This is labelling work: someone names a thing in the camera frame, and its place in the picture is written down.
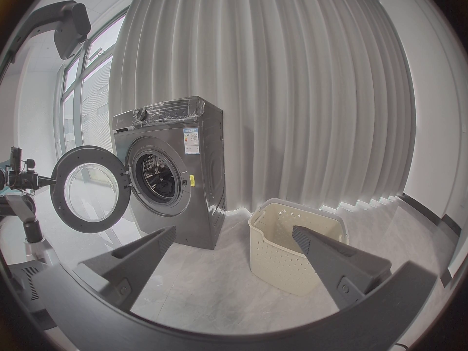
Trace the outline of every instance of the plastic wrap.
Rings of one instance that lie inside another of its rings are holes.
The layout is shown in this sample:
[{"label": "plastic wrap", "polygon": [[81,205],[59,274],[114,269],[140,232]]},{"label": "plastic wrap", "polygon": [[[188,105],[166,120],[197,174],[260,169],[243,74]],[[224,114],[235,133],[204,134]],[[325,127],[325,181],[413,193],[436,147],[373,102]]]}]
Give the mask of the plastic wrap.
[{"label": "plastic wrap", "polygon": [[158,102],[133,111],[132,125],[137,127],[193,121],[205,111],[201,97]]}]

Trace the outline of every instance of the energy label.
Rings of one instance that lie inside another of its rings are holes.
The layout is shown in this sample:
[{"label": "energy label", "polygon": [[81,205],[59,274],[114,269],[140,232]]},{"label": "energy label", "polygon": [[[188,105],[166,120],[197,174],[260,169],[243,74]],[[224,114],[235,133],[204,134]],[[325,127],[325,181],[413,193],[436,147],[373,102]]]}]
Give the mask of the energy label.
[{"label": "energy label", "polygon": [[200,154],[197,127],[184,129],[184,147],[185,147],[185,155],[199,155]]}]

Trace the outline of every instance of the basket handle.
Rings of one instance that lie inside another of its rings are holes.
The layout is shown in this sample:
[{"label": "basket handle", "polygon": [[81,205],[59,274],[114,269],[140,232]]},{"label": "basket handle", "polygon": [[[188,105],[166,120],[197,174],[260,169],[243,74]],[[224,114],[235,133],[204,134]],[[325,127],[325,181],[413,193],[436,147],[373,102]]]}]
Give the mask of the basket handle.
[{"label": "basket handle", "polygon": [[260,221],[260,219],[265,215],[266,211],[263,211],[258,217],[257,219],[254,221],[254,226],[256,226],[258,224],[258,222]]}]

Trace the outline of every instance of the window frame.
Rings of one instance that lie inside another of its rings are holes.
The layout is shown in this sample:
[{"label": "window frame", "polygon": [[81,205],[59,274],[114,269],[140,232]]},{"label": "window frame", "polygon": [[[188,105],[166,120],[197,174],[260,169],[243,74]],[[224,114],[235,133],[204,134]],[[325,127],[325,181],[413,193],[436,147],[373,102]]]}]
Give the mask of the window frame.
[{"label": "window frame", "polygon": [[[89,49],[91,47],[92,42],[98,38],[104,31],[106,31],[110,26],[112,26],[116,21],[122,18],[124,15],[127,14],[128,7],[121,10],[117,13],[112,19],[107,21],[105,25],[103,25],[99,30],[97,30],[89,39],[85,40],[81,48],[77,51],[76,55],[73,56],[65,67],[63,67],[59,71],[59,81],[61,81],[60,86],[60,93],[58,97],[58,123],[59,123],[59,141],[60,141],[60,148],[62,152],[60,154],[64,154],[67,152],[67,147],[65,144],[65,131],[64,131],[64,102],[68,96],[72,92],[73,94],[73,133],[74,133],[74,141],[75,147],[83,145],[83,135],[81,132],[81,91],[83,88],[83,82],[90,73],[92,73],[98,66],[100,66],[103,62],[105,62],[109,57],[114,55],[115,44],[105,50],[101,55],[97,56],[97,58],[90,63],[87,67],[86,61],[89,55]],[[76,78],[74,82],[69,86],[68,89],[65,90],[65,84],[67,81],[67,72],[70,67],[74,64],[74,62],[78,59],[78,69],[76,71]]]}]

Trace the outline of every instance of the white wall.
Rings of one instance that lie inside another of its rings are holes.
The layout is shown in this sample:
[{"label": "white wall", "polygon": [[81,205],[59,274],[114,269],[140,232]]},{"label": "white wall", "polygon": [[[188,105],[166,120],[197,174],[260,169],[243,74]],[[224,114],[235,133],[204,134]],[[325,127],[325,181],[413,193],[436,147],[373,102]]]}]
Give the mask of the white wall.
[{"label": "white wall", "polygon": [[414,86],[416,138],[404,192],[442,218],[452,194],[460,152],[459,98],[452,67],[436,30],[416,0],[380,1],[400,36]]},{"label": "white wall", "polygon": [[15,102],[20,74],[6,75],[0,84],[0,162],[10,159],[15,137]]},{"label": "white wall", "polygon": [[36,172],[50,176],[57,161],[53,132],[55,72],[27,72],[18,106],[18,145],[23,160],[34,159]]}]

